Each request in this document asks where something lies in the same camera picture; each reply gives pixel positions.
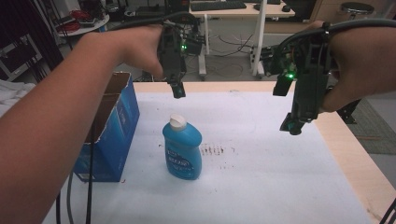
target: blue cardboard box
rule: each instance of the blue cardboard box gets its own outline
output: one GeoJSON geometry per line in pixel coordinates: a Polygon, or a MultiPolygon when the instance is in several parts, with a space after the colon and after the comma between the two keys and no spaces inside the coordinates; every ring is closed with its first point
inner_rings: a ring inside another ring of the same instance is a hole
{"type": "MultiPolygon", "coordinates": [[[[93,181],[120,181],[139,116],[131,75],[113,74],[95,118],[93,181]]],[[[74,173],[84,182],[89,180],[90,147],[91,131],[74,167],[74,173]]]]}

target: blue dish soap bottle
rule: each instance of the blue dish soap bottle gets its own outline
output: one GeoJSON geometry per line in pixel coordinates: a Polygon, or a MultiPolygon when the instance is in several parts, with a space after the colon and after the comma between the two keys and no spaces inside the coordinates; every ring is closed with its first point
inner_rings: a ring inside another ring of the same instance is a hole
{"type": "Polygon", "coordinates": [[[184,117],[172,114],[163,127],[165,159],[169,173],[187,180],[197,179],[202,169],[201,133],[184,117]]]}

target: green led light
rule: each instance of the green led light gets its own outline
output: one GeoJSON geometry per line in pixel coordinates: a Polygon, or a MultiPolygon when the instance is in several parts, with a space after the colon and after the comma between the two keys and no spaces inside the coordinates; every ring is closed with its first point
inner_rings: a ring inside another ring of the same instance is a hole
{"type": "Polygon", "coordinates": [[[288,73],[286,74],[286,77],[288,77],[288,78],[290,78],[290,79],[294,79],[295,74],[294,74],[294,72],[288,72],[288,73]]]}

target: forearm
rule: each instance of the forearm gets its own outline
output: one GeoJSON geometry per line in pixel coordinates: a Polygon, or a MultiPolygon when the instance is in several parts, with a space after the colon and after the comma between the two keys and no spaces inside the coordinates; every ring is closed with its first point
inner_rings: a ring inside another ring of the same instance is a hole
{"type": "Polygon", "coordinates": [[[40,222],[71,171],[112,69],[121,62],[118,45],[103,40],[83,37],[59,67],[0,119],[4,223],[7,218],[26,221],[15,220],[15,211],[40,222]]]}

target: bottle label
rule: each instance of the bottle label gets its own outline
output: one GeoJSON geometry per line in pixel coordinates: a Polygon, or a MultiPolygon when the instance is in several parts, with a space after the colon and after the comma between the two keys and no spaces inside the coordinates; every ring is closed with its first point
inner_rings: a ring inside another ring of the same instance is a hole
{"type": "Polygon", "coordinates": [[[180,156],[171,149],[166,149],[166,159],[176,171],[186,173],[186,175],[193,172],[194,168],[188,160],[180,156]]]}

